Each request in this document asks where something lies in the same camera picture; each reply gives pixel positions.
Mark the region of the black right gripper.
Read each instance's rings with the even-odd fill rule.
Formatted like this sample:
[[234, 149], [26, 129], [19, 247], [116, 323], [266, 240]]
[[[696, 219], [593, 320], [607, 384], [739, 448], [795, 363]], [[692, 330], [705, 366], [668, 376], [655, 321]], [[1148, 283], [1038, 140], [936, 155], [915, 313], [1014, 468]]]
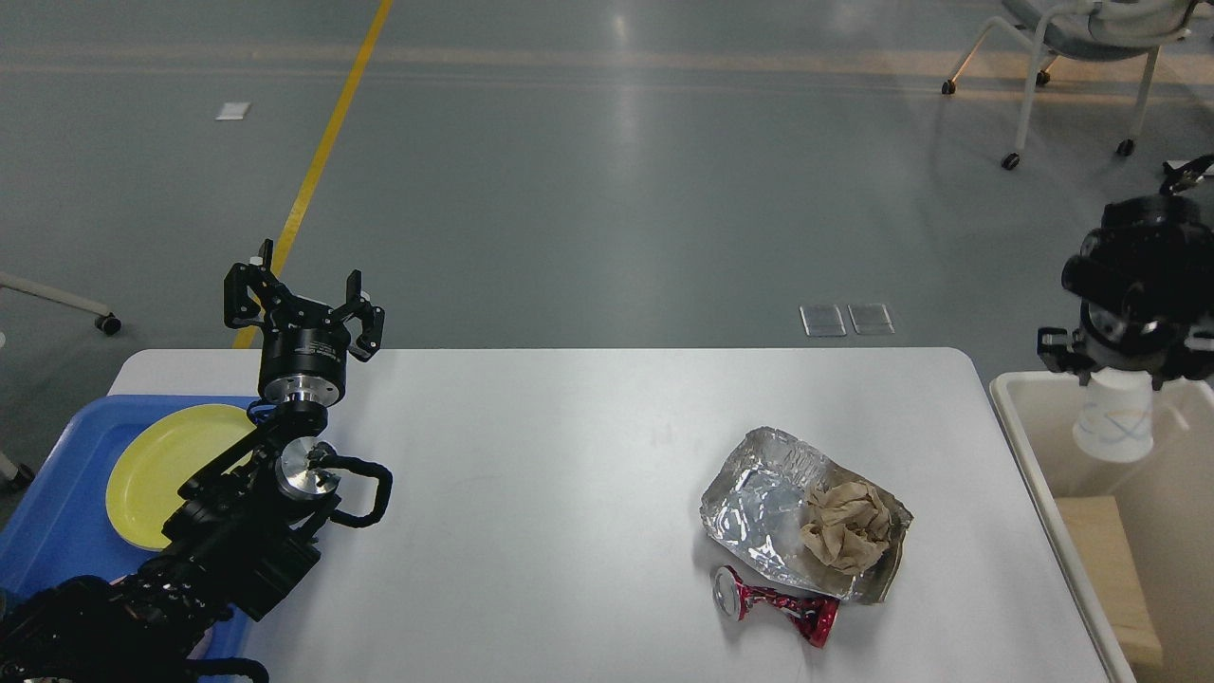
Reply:
[[1153, 392], [1173, 380], [1206, 380], [1213, 372], [1213, 332], [1189, 334], [1187, 325], [1128, 323], [1097, 304], [1080, 303], [1080, 329], [1038, 328], [1038, 359], [1055, 375], [1088, 386], [1096, 368], [1150, 372]]

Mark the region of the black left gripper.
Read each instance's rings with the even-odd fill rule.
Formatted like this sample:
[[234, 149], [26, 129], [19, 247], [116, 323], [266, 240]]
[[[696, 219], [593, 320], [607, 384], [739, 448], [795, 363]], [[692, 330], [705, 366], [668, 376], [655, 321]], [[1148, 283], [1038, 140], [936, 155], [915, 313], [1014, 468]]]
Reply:
[[[270, 271], [274, 241], [266, 238], [254, 258], [231, 264], [225, 277], [225, 326], [259, 328], [262, 351], [257, 394], [272, 403], [308, 399], [333, 406], [346, 395], [348, 353], [369, 362], [381, 349], [386, 312], [363, 290], [352, 269], [345, 303], [328, 312], [328, 328], [287, 328], [304, 319], [304, 303]], [[359, 321], [351, 336], [347, 323]]]

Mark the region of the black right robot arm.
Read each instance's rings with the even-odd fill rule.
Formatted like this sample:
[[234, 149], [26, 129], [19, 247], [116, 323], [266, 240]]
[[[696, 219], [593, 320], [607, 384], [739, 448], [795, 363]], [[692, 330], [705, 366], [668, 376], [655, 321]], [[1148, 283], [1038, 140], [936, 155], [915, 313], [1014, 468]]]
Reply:
[[1059, 277], [1080, 300], [1078, 328], [1038, 329], [1049, 371], [1080, 385], [1101, 369], [1146, 372], [1156, 392], [1178, 379], [1212, 379], [1212, 228], [1182, 197], [1210, 175], [1212, 155], [1167, 161], [1155, 194], [1104, 207]]

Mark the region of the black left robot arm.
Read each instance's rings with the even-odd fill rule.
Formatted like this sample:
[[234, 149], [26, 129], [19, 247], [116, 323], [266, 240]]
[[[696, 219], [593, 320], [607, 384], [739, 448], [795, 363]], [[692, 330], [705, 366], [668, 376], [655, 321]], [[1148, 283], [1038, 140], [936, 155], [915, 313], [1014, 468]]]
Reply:
[[194, 658], [208, 630], [236, 611], [261, 619], [320, 560], [328, 523], [371, 527], [388, 510], [395, 477], [382, 463], [322, 442], [330, 406], [346, 394], [350, 359], [380, 351], [385, 311], [359, 269], [345, 302], [300, 297], [274, 275], [274, 243], [225, 277], [225, 323], [257, 328], [262, 349], [251, 432], [178, 484], [168, 545], [134, 574], [70, 577], [2, 619], [2, 679], [195, 682], [270, 679], [253, 658]]

